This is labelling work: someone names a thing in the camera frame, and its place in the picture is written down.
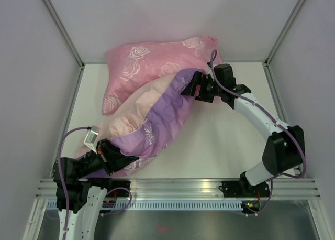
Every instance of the perforated metal strip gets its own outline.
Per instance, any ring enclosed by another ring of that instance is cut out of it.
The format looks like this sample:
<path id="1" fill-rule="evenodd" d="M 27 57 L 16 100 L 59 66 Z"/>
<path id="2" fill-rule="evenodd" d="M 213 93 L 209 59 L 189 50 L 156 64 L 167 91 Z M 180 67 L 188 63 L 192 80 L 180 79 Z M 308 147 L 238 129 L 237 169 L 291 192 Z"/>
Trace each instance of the perforated metal strip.
<path id="1" fill-rule="evenodd" d="M 101 208 L 101 210 L 120 210 L 126 206 L 128 200 L 121 200 L 115 204 L 114 208 Z M 138 200 L 132 202 L 128 210 L 170 210 L 170 211 L 213 211 L 213 210 L 229 210 L 240 211 L 241 201 L 144 201 Z M 47 210 L 57 209 L 56 200 L 49 200 Z"/>

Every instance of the purple fabric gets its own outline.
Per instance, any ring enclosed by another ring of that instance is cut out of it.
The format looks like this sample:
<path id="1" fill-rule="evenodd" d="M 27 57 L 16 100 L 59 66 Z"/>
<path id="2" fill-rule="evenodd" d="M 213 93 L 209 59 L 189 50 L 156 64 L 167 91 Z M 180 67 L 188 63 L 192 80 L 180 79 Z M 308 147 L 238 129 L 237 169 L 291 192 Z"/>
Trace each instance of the purple fabric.
<path id="1" fill-rule="evenodd" d="M 184 69 L 179 71 L 169 87 L 153 105 L 146 115 L 147 121 L 135 132 L 112 139 L 110 142 L 121 149 L 126 156 L 138 156 L 123 170 L 113 174 L 113 178 L 131 175 L 151 162 L 178 135 L 185 124 L 194 98 L 182 96 L 181 93 L 190 83 L 195 71 L 200 69 Z M 104 169 L 88 177 L 110 178 Z"/>

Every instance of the white wall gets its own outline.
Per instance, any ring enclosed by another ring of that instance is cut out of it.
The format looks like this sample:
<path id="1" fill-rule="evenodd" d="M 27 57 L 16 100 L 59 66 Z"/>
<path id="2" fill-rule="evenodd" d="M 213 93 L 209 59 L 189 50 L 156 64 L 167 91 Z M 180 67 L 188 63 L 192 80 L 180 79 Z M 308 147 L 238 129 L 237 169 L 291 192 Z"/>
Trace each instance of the white wall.
<path id="1" fill-rule="evenodd" d="M 219 39 L 224 60 L 265 60 L 297 0 L 52 0 L 84 62 L 126 43 Z"/>
<path id="2" fill-rule="evenodd" d="M 335 227 L 335 0 L 308 0 L 271 68 L 289 121 L 305 130 L 308 173 Z"/>
<path id="3" fill-rule="evenodd" d="M 78 72 L 40 0 L 0 0 L 0 239 L 22 238 Z"/>

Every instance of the gray floor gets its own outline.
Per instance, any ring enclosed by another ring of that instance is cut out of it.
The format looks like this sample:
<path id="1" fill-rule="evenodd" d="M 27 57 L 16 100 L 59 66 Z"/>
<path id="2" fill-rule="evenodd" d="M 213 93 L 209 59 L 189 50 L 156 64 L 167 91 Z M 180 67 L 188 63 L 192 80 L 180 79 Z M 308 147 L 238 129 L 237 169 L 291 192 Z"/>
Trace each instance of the gray floor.
<path id="1" fill-rule="evenodd" d="M 48 211 L 56 216 L 56 211 Z M 58 239 L 58 220 L 44 218 L 39 240 Z M 319 239 L 304 204 L 271 202 L 258 217 L 227 211 L 125 211 L 98 220 L 95 239 Z"/>

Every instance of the pillow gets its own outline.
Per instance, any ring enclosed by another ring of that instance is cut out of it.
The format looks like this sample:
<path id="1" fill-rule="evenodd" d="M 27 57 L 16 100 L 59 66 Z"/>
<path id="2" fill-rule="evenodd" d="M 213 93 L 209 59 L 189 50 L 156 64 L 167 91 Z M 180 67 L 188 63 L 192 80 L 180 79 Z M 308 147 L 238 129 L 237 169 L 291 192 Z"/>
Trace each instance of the pillow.
<path id="1" fill-rule="evenodd" d="M 213 37 L 193 37 L 179 42 L 144 42 L 108 50 L 105 55 L 109 82 L 103 98 L 102 114 L 114 113 L 144 84 L 181 69 L 199 68 L 208 73 L 207 62 L 216 48 Z M 222 64 L 220 56 L 214 62 Z"/>
<path id="2" fill-rule="evenodd" d="M 191 110 L 193 97 L 182 96 L 195 71 L 184 69 L 176 75 L 156 79 L 135 91 L 113 114 L 98 125 L 97 139 L 109 141 L 126 156 L 137 156 L 113 178 L 129 176 L 149 164 L 178 135 Z M 76 158 L 90 149 L 81 143 Z M 104 169 L 87 177 L 110 178 Z"/>

